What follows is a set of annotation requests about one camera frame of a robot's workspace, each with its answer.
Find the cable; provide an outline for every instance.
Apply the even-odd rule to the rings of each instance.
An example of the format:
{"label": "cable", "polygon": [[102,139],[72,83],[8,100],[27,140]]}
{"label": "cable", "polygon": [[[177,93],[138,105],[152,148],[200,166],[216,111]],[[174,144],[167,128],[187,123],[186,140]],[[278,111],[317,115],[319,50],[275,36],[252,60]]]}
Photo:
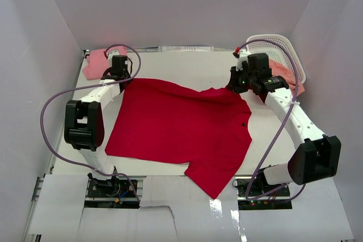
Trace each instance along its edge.
{"label": "cable", "polygon": [[[279,45],[278,43],[276,43],[276,42],[273,42],[273,41],[269,41],[269,40],[265,40],[265,39],[254,39],[254,40],[251,40],[251,41],[248,41],[248,42],[246,42],[246,43],[244,43],[243,45],[241,45],[239,48],[244,48],[246,45],[248,45],[248,44],[251,44],[251,43],[254,43],[254,42],[266,42],[266,43],[270,43],[270,44],[273,44],[273,45],[275,45],[275,46],[277,46],[278,48],[280,48],[284,53],[285,53],[285,55],[288,57],[288,59],[289,59],[289,61],[290,61],[290,63],[291,63],[291,65],[292,65],[292,68],[293,68],[293,71],[294,71],[294,75],[295,75],[295,92],[294,92],[294,95],[293,95],[293,98],[292,98],[292,101],[293,102],[296,102],[296,98],[297,98],[297,94],[298,94],[298,87],[299,87],[299,79],[298,79],[298,73],[297,73],[297,68],[296,68],[296,65],[295,65],[295,63],[294,63],[294,61],[292,60],[292,58],[291,58],[291,55],[281,46],[281,45]],[[252,174],[252,177],[251,177],[251,181],[248,183],[248,185],[247,185],[247,189],[246,189],[246,200],[248,200],[248,201],[255,201],[255,200],[257,200],[257,199],[259,199],[259,198],[261,198],[261,197],[264,197],[264,196],[268,196],[268,195],[270,195],[270,194],[272,194],[272,193],[274,193],[274,192],[276,192],[276,191],[278,191],[278,190],[280,190],[281,188],[283,188],[283,187],[285,187],[285,186],[287,186],[287,184],[281,184],[280,186],[278,186],[278,187],[276,187],[276,188],[274,188],[274,189],[272,189],[272,190],[270,190],[270,191],[268,191],[268,192],[265,192],[265,193],[263,193],[263,194],[261,194],[261,195],[259,195],[259,196],[257,196],[257,197],[249,197],[248,195],[249,195],[249,193],[250,193],[250,190],[251,190],[251,187],[252,187],[252,183],[254,182],[254,180],[256,179],[256,176],[257,176],[257,173],[258,173],[258,171],[260,170],[260,168],[261,168],[261,166],[262,166],[262,164],[263,164],[263,162],[266,160],[266,157],[267,157],[267,155],[270,153],[270,151],[271,151],[271,149],[272,149],[272,147],[273,147],[273,145],[275,144],[275,142],[276,142],[276,140],[278,139],[278,137],[280,136],[280,134],[281,134],[281,132],[282,132],[282,130],[284,129],[284,127],[285,127],[285,125],[286,125],[286,123],[287,123],[287,121],[288,121],[288,119],[289,119],[289,117],[290,117],[290,114],[291,114],[291,112],[292,112],[292,110],[293,110],[293,107],[294,107],[294,104],[291,104],[290,105],[290,108],[289,108],[289,110],[288,110],[288,112],[287,112],[287,114],[286,114],[286,116],[285,116],[285,118],[284,118],[284,120],[282,121],[282,123],[281,123],[281,126],[279,127],[279,129],[278,129],[278,131],[277,131],[277,133],[276,133],[276,135],[273,137],[273,139],[272,139],[272,141],[271,141],[271,143],[270,143],[270,145],[268,146],[268,148],[266,149],[266,152],[265,152],[265,154],[262,156],[262,158],[261,158],[261,161],[258,163],[258,165],[257,165],[257,167],[256,167],[256,169],[255,169],[255,171],[254,171],[254,173]]]}
{"label": "cable", "polygon": [[114,47],[114,46],[124,46],[124,47],[132,50],[133,52],[135,52],[136,56],[138,57],[138,61],[139,61],[139,65],[138,65],[138,68],[137,68],[135,74],[133,76],[131,76],[130,78],[128,78],[128,79],[118,80],[118,81],[115,81],[115,82],[109,82],[109,83],[105,83],[105,84],[93,84],[93,85],[89,85],[89,86],[76,87],[76,88],[72,88],[72,89],[68,89],[68,90],[64,90],[64,91],[61,91],[59,93],[56,93],[50,99],[47,100],[47,102],[44,104],[43,108],[41,109],[41,112],[40,112],[40,130],[41,130],[41,135],[43,136],[43,139],[44,139],[44,142],[45,142],[46,146],[49,148],[51,153],[54,154],[55,157],[65,161],[67,163],[70,163],[70,164],[80,165],[82,167],[88,167],[89,169],[91,169],[91,170],[93,170],[93,171],[97,172],[98,174],[100,174],[102,176],[105,176],[105,177],[124,176],[129,181],[130,186],[132,187],[132,189],[133,189],[133,191],[135,193],[135,197],[136,197],[137,201],[140,203],[140,199],[139,199],[139,197],[137,195],[137,191],[136,191],[133,183],[131,182],[131,179],[129,178],[129,176],[127,176],[124,173],[106,174],[106,173],[104,173],[104,172],[102,172],[102,171],[100,171],[98,169],[95,169],[93,166],[91,166],[89,164],[84,164],[84,163],[72,161],[72,160],[69,160],[69,159],[63,157],[62,155],[58,154],[55,151],[55,149],[52,147],[52,145],[50,144],[50,142],[48,140],[48,137],[47,137],[47,135],[45,133],[45,128],[44,128],[44,113],[45,113],[45,110],[47,109],[47,106],[49,105],[49,103],[52,102],[52,100],[55,99],[56,97],[59,97],[60,95],[63,95],[63,94],[69,93],[69,92],[78,91],[78,90],[84,90],[84,89],[89,89],[89,88],[101,87],[101,86],[104,86],[104,85],[113,85],[113,84],[128,82],[128,81],[130,81],[130,80],[132,80],[133,78],[136,77],[136,75],[139,73],[140,68],[141,68],[141,57],[138,54],[138,52],[135,49],[133,49],[132,47],[127,46],[127,45],[123,45],[123,44],[111,45],[105,52],[107,52],[111,47]]}
{"label": "cable", "polygon": [[131,65],[130,65],[130,75],[132,74],[132,66],[134,65],[134,63],[132,62],[132,60],[127,57],[127,59],[130,61]]}
{"label": "cable", "polygon": [[277,197],[277,191],[275,192],[275,195],[273,196],[273,198],[268,203],[273,202],[276,199],[276,197]]}
{"label": "cable", "polygon": [[106,195],[107,197],[114,197],[115,195],[117,195],[117,194],[119,193],[120,189],[121,189],[121,185],[119,184],[119,189],[117,190],[116,194],[114,194],[114,195],[112,195],[112,196],[110,196],[109,194],[105,194],[105,195]]}
{"label": "cable", "polygon": [[296,199],[298,196],[300,196],[300,194],[304,190],[305,186],[306,186],[306,184],[303,184],[302,187],[300,188],[299,192],[297,192],[297,194],[294,197],[291,197],[289,199],[284,199],[284,200],[281,200],[279,202],[284,203],[284,202],[289,202],[289,201],[292,201],[292,200]]}
{"label": "cable", "polygon": [[129,190],[126,190],[124,194],[122,194],[121,196],[119,196],[119,199],[121,200],[123,197],[125,197],[125,195],[129,192]]}
{"label": "cable", "polygon": [[244,184],[240,184],[240,185],[234,185],[234,182],[237,182],[237,180],[242,180],[242,181],[244,181],[246,184],[248,184],[248,181],[246,181],[245,179],[234,179],[233,180],[233,182],[232,182],[232,186],[234,187],[234,188],[240,188],[240,187],[244,187]]}

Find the white enclosure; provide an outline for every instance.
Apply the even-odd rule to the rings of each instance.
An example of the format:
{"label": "white enclosure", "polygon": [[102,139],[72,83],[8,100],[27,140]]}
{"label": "white enclosure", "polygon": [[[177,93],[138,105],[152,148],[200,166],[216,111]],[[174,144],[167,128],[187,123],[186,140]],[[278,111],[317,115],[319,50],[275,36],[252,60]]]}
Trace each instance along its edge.
{"label": "white enclosure", "polygon": [[[113,43],[231,49],[263,33],[291,40],[306,72],[303,108],[342,141],[334,180],[354,237],[363,240],[363,0],[0,0],[0,7],[0,241],[23,238],[36,179],[50,158],[41,107],[73,86],[81,49]],[[53,145],[67,99],[46,113]]]}

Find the pink towel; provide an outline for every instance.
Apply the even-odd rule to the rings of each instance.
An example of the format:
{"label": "pink towel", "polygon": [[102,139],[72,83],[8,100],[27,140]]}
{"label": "pink towel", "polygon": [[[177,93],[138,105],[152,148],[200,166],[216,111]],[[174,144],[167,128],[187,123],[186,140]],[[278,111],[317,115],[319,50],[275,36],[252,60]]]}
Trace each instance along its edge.
{"label": "pink towel", "polygon": [[[270,68],[272,69],[272,75],[274,76],[282,76],[287,83],[289,84],[289,87],[291,91],[294,93],[295,90],[295,76],[294,73],[288,69],[287,67],[283,66],[282,64],[275,62],[271,59],[269,59]],[[305,91],[304,86],[299,80],[299,90],[297,95],[300,95]]]}
{"label": "pink towel", "polygon": [[[121,55],[127,55],[124,46],[117,46],[111,48],[109,51],[117,49]],[[88,65],[83,69],[83,73],[87,79],[100,79],[103,72],[110,67],[110,62],[104,55],[105,49],[92,50],[90,55],[87,56]]]}

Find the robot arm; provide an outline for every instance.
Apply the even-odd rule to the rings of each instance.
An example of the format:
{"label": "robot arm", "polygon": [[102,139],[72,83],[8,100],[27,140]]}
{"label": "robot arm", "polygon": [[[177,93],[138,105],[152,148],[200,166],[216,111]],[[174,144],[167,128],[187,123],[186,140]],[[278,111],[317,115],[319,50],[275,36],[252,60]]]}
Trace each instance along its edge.
{"label": "robot arm", "polygon": [[[235,93],[253,90],[282,122],[293,103],[293,95],[285,79],[272,76],[265,53],[236,57],[239,61],[237,66],[231,68],[228,89]],[[289,182],[302,185],[336,174],[341,148],[336,136],[326,136],[297,104],[285,128],[296,151],[288,163],[267,167],[259,172],[258,178],[265,185]]]}
{"label": "robot arm", "polygon": [[[101,79],[102,84],[130,78],[126,61],[127,56],[110,52],[112,66],[107,69]],[[117,169],[108,160],[103,147],[104,125],[102,110],[113,98],[122,93],[127,83],[104,85],[92,90],[80,100],[69,100],[66,104],[64,139],[85,157],[87,164],[106,174],[116,173]],[[112,178],[97,173],[90,178],[99,186],[114,187]]]}

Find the plastic basket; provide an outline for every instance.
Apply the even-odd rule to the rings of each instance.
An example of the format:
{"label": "plastic basket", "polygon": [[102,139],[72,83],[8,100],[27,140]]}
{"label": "plastic basket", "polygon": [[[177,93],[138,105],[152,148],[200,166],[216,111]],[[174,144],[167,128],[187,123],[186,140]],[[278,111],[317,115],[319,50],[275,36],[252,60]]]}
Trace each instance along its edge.
{"label": "plastic basket", "polygon": [[[262,34],[262,35],[253,35],[253,36],[249,37],[247,39],[247,42],[254,40],[254,39],[270,40],[270,41],[276,42],[279,45],[281,45],[288,53],[291,54],[293,62],[295,63],[296,68],[297,68],[299,80],[301,81],[301,83],[305,82],[306,75],[305,75],[304,69],[302,68],[300,60],[297,57],[296,52],[295,52],[291,42],[289,41],[289,39],[287,39],[286,37],[284,37],[282,35],[277,35],[277,34]],[[246,47],[247,47],[247,50],[251,53],[262,53],[262,52],[266,53],[269,58],[271,58],[275,62],[278,62],[278,63],[284,65],[285,67],[287,67],[288,69],[290,69],[293,72],[293,68],[291,66],[291,63],[290,63],[288,57],[277,46],[267,43],[267,42],[254,42],[254,43],[247,45]]]}

